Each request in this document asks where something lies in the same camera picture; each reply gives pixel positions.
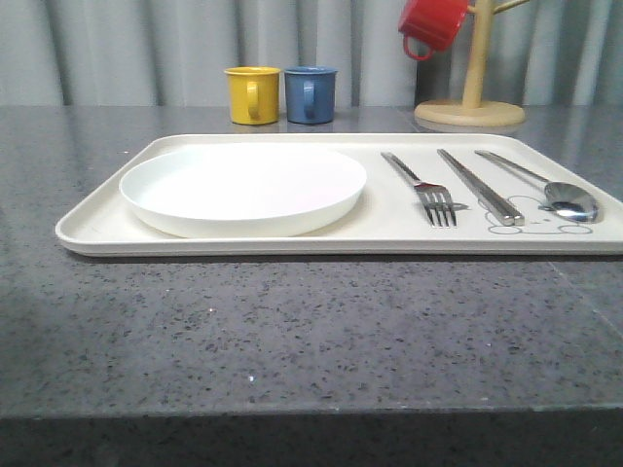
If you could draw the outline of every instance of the granite surface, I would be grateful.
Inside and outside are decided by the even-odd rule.
[[[623,108],[527,112],[509,136],[623,199]],[[0,108],[0,465],[623,463],[620,257],[103,260],[55,239],[162,136],[436,130],[406,108]]]

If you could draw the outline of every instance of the red mug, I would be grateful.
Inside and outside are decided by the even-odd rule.
[[[433,52],[448,49],[457,36],[468,6],[469,0],[409,0],[398,24],[398,30],[404,35],[405,54],[415,60],[426,60]],[[411,52],[410,37],[424,42],[428,46],[427,54]]]

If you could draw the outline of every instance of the tray rim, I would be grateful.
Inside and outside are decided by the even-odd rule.
[[[344,141],[344,138],[356,137],[356,141]],[[331,236],[292,236],[292,237],[244,237],[244,238],[159,238],[135,241],[95,241],[83,240],[69,235],[64,231],[66,224],[80,213],[85,205],[91,203],[103,192],[111,190],[111,183],[121,177],[132,167],[141,162],[155,157],[157,151],[172,146],[178,141],[184,145],[193,144],[216,144],[232,142],[283,142],[283,143],[350,143],[368,144],[376,139],[392,139],[392,143],[409,143],[410,140],[432,140],[438,138],[449,139],[479,139],[489,142],[499,141],[502,144],[510,144],[523,150],[538,153],[543,159],[551,164],[551,167],[563,170],[573,178],[590,185],[591,189],[599,193],[601,198],[607,198],[623,206],[620,200],[608,194],[599,187],[586,181],[579,175],[570,171],[563,165],[555,162],[523,141],[511,136],[489,133],[391,133],[391,132],[362,132],[362,133],[188,133],[163,136],[153,140],[134,157],[130,158],[120,168],[106,178],[98,187],[78,202],[55,225],[55,234],[63,247],[88,257],[173,257],[173,256],[274,256],[274,255],[617,255],[623,253],[623,238],[617,241],[592,241],[576,244],[564,243],[564,248],[556,248],[557,243],[541,240],[522,240],[517,242],[507,240],[512,245],[512,251],[492,248],[491,244],[499,245],[506,240],[470,240],[460,247],[449,247],[448,240],[430,240],[399,238],[387,240],[383,238],[358,238],[358,237],[331,237]]]

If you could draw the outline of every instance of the stainless steel spoon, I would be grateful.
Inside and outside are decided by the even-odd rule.
[[[508,165],[545,183],[543,192],[547,198],[547,204],[542,206],[543,209],[553,211],[559,216],[574,222],[591,224],[596,221],[600,210],[597,200],[580,187],[571,183],[552,182],[491,151],[478,150],[475,153],[489,161]]]

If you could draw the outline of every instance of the wooden mug stand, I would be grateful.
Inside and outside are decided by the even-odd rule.
[[[497,5],[495,0],[476,0],[473,7],[468,7],[475,21],[462,100],[423,102],[416,107],[417,118],[452,126],[512,126],[526,119],[521,107],[482,100],[482,93],[494,15],[529,1],[511,0]]]

